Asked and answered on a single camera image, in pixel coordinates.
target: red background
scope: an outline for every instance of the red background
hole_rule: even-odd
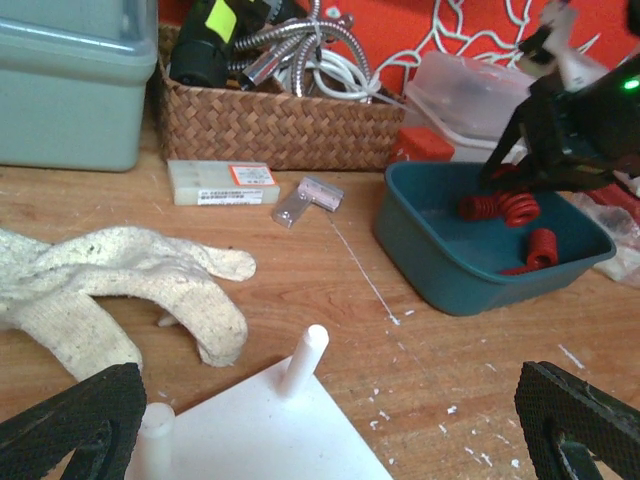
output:
[[[160,20],[180,24],[193,0],[158,1]],[[301,5],[306,5],[305,0],[299,1]],[[435,1],[437,0],[328,0],[323,2],[323,9],[335,6],[342,13],[354,15],[353,33],[365,47],[372,69],[375,69],[389,55],[419,45],[432,27]],[[503,40],[513,43],[518,29],[507,16],[505,1],[466,0],[461,5],[464,13],[462,33],[473,35],[483,29],[491,29]],[[516,15],[522,17],[526,0],[511,0],[510,3]],[[545,3],[546,0],[533,0],[531,3],[531,21],[525,29],[525,37],[535,31],[537,16]],[[589,55],[607,67],[617,65],[637,43],[626,31],[626,0],[574,0],[571,5],[579,12],[572,44],[582,45],[599,33],[600,38],[589,50]],[[450,30],[455,29],[456,16],[446,0],[441,1],[439,12],[443,24]],[[445,39],[443,43],[451,53],[461,46],[456,40]],[[346,56],[347,51],[344,48],[336,48]],[[431,41],[421,53],[434,48],[435,45]],[[482,38],[474,42],[464,55],[473,56],[487,50],[495,50],[495,44]],[[396,92],[401,91],[402,68],[389,67],[383,71],[381,78],[388,88]]]

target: red spring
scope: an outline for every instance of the red spring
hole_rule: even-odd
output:
[[[529,236],[527,265],[547,268],[558,264],[556,234],[547,228],[538,228]]]
[[[500,210],[493,197],[465,197],[458,204],[458,215],[468,221],[487,220],[500,215]]]
[[[498,193],[498,207],[508,227],[522,227],[540,215],[540,205],[527,192]]]

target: blue plastic bin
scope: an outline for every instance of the blue plastic bin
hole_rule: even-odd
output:
[[[594,264],[613,257],[609,235],[557,193],[536,194],[541,215],[520,228],[502,218],[467,222],[457,214],[477,185],[478,163],[402,162],[385,173],[386,193],[374,235],[420,296],[456,316],[475,315],[564,288]],[[558,265],[518,276],[527,238],[536,228],[557,236]]]

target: white plastic board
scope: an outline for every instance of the white plastic board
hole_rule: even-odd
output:
[[[315,375],[288,400],[278,392],[292,358],[178,415],[166,478],[392,479]]]

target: small plastic bag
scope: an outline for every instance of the small plastic bag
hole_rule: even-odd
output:
[[[584,193],[571,202],[602,227],[616,244],[616,255],[594,268],[616,282],[640,288],[640,226],[624,208],[599,205]]]

